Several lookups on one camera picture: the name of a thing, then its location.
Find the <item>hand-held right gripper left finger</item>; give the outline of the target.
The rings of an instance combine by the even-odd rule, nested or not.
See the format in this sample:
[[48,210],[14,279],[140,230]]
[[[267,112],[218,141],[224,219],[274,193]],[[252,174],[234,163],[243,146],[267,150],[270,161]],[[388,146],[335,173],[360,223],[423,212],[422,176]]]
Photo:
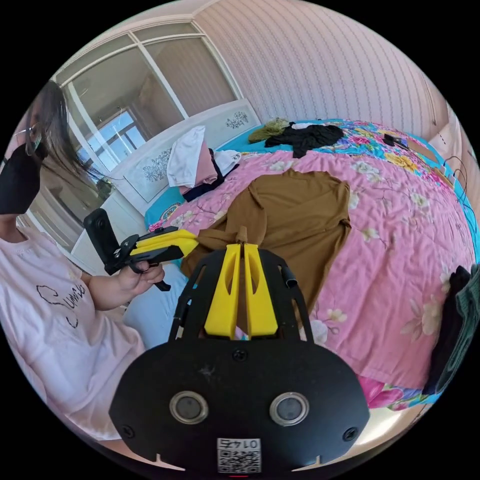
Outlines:
[[234,338],[240,292],[241,246],[229,244],[223,255],[210,309],[204,324],[207,336]]

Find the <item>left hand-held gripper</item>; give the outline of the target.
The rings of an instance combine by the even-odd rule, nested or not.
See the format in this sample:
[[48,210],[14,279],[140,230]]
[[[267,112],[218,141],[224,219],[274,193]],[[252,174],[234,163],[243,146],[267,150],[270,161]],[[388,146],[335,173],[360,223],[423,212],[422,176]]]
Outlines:
[[124,240],[106,257],[105,272],[112,276],[124,267],[147,261],[151,266],[182,259],[198,246],[196,235],[177,227],[157,228],[149,234],[137,234]]

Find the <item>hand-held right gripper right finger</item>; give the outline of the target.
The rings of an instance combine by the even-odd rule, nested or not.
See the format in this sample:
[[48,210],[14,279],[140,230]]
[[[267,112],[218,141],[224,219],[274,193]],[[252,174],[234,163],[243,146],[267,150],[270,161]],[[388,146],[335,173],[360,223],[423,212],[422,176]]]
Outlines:
[[275,336],[278,323],[259,248],[255,244],[244,245],[244,274],[248,337]]

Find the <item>person's left hand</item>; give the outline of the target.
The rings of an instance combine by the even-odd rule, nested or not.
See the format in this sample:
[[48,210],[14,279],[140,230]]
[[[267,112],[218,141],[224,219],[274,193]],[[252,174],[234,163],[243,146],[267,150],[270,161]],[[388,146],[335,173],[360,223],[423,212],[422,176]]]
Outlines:
[[147,261],[141,261],[134,268],[136,270],[126,266],[116,276],[121,304],[130,302],[164,280],[165,272],[161,264],[152,266]]

